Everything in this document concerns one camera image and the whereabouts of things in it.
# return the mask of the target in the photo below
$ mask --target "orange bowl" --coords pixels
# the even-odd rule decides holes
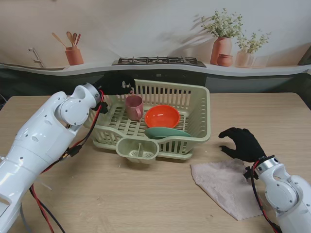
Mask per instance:
[[[169,105],[157,105],[146,112],[145,122],[149,128],[174,128],[179,122],[179,112]]]

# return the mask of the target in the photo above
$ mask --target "pink cloth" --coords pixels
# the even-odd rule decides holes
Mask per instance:
[[[236,220],[261,215],[242,160],[191,165],[195,183]]]

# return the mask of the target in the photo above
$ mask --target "stove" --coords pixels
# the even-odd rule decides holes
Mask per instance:
[[[206,67],[203,62],[194,57],[121,57],[112,63],[113,66],[119,65],[153,65],[153,64],[177,64],[196,67]]]

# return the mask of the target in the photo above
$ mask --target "wall mural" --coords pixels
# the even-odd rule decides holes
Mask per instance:
[[[311,45],[309,9],[309,0],[4,0],[0,63],[183,56],[225,67],[296,66]]]

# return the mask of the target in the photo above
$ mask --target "green plant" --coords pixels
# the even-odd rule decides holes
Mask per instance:
[[[237,36],[238,41],[236,44],[238,44],[241,51],[246,53],[254,53],[257,52],[262,47],[262,45],[268,43],[269,35],[271,35],[271,32],[262,34],[260,38],[257,39],[257,34],[252,33],[251,38],[248,40],[243,33],[240,33]]]
[[[208,33],[213,34],[216,37],[232,38],[238,36],[241,33],[242,16],[236,12],[228,15],[227,10],[223,8],[223,11],[215,11],[212,17],[201,17],[201,27],[203,30],[207,30]]]

